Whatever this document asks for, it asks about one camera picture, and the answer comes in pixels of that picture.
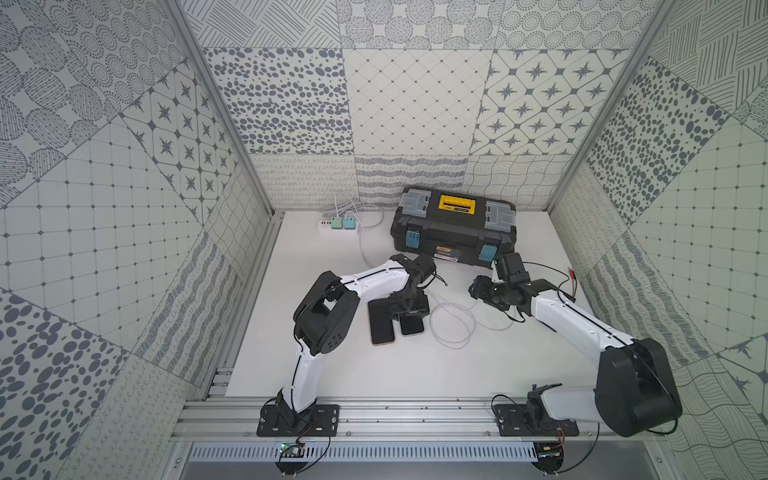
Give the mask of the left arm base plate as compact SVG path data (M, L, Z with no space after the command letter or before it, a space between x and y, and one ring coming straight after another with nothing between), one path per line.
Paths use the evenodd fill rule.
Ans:
M297 415L284 415L278 405L266 405L260 411L256 435L276 437L335 437L340 406L316 404Z

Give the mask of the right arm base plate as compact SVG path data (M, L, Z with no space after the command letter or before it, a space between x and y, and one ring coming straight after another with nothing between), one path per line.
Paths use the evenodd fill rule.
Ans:
M501 437L576 437L580 430L576 422L553 420L547 415L534 419L526 407L517 404L499 404L492 408Z

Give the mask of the phone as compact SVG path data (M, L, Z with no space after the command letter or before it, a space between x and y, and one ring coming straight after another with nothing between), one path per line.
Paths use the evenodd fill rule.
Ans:
M391 309L387 299L376 299L368 303L370 336L373 345L384 345L395 341Z
M403 336L422 334L425 331L423 319L419 315L401 315L399 322Z

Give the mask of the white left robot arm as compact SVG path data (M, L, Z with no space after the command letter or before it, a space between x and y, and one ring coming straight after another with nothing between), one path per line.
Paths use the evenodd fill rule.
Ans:
M309 426L326 357L346 338L361 304L368 306L371 341L394 340L394 324L404 336L424 331L430 314L425 289L438 277L428 255L410 259L396 254L362 273L338 276L322 273L293 315L297 360L290 381L268 406L290 429Z

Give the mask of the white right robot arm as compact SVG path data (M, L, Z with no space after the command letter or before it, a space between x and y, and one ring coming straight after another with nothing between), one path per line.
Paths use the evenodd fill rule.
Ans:
M635 338L578 307L575 298L546 279L532 279L517 253L496 258L493 277L478 276L470 296L503 313L516 309L565 338L596 369L592 383L535 386L524 415L534 433L557 422L603 424L630 437L666 434L678 422L682 402L664 347L652 338Z

